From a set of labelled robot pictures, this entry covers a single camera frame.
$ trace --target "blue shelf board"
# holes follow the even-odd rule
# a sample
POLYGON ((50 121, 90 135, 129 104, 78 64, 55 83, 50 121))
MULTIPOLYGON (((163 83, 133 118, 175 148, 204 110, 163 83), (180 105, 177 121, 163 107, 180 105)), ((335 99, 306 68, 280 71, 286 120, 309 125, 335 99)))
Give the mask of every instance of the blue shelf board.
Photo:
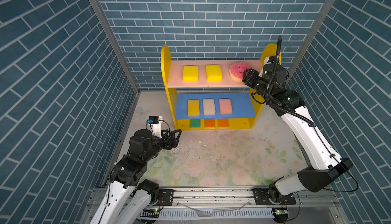
POLYGON ((248 93, 228 93, 228 94, 178 94, 176 101, 175 119, 229 119, 229 118, 255 118, 254 107, 248 93), (187 115, 187 101, 199 100, 199 116, 187 115), (204 115, 203 99, 215 100, 215 115, 204 115), (231 99, 232 114, 221 115, 219 99, 231 99))

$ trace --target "brick tile wallpaper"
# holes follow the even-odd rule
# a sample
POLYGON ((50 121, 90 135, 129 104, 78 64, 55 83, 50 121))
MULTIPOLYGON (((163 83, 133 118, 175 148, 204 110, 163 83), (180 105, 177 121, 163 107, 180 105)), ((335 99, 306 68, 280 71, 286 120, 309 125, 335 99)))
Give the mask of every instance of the brick tile wallpaper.
POLYGON ((0 223, 77 223, 133 98, 88 0, 0 0, 0 223))
MULTIPOLYGON (((336 0, 293 75, 360 189, 336 193, 350 223, 391 223, 391 0, 336 0)), ((355 187, 344 174, 335 190, 355 187)))
POLYGON ((289 67, 325 0, 100 0, 142 90, 163 90, 160 50, 173 60, 259 59, 283 36, 289 67))

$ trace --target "vented panel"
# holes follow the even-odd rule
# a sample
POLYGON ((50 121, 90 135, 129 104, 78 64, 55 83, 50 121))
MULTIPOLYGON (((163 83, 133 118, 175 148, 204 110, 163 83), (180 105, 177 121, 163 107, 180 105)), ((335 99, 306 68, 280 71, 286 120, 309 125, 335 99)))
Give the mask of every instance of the vented panel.
MULTIPOLYGON (((274 218, 271 208, 248 208, 245 210, 232 210, 220 212, 218 209, 200 208, 200 212, 188 208, 167 208, 160 212, 159 220, 200 220, 200 219, 236 219, 236 218, 274 218)), ((155 220, 156 217, 148 217, 154 215, 152 213, 142 212, 142 219, 155 220)))

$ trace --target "floor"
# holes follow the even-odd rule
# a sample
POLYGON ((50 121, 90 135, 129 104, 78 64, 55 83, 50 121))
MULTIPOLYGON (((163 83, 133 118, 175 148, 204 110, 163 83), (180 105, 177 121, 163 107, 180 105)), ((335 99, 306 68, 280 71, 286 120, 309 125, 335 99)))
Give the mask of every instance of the floor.
MULTIPOLYGON (((134 132, 150 115, 161 115, 174 129, 165 92, 141 92, 120 158, 134 132)), ((149 161, 140 180, 164 187, 268 185, 306 167, 299 145, 275 111, 265 106, 253 129, 184 131, 179 145, 149 161)))

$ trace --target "white robotic arm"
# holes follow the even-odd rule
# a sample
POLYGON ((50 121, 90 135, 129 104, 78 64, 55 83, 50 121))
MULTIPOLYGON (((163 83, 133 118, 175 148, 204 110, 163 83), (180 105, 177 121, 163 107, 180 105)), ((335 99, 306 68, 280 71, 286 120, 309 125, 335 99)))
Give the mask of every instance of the white robotic arm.
POLYGON ((159 184, 139 179, 147 170, 147 162, 162 149, 178 146, 182 131, 161 130, 161 116, 150 116, 147 121, 152 129, 141 129, 130 138, 128 153, 115 164, 110 172, 109 185, 91 224, 132 224, 149 205, 158 201, 159 184), (123 208, 126 200, 134 192, 131 202, 123 208))
POLYGON ((289 75, 280 64, 281 42, 280 36, 276 55, 265 58, 261 73, 246 70, 242 80, 254 90, 251 92, 254 101, 267 103, 288 124, 310 160, 306 169, 270 184, 270 199, 275 203, 284 201, 284 197, 292 192, 304 189, 317 192, 353 167, 351 160, 341 158, 316 127, 300 95, 286 89, 289 75), (263 102, 256 100, 256 94, 262 96, 263 102))

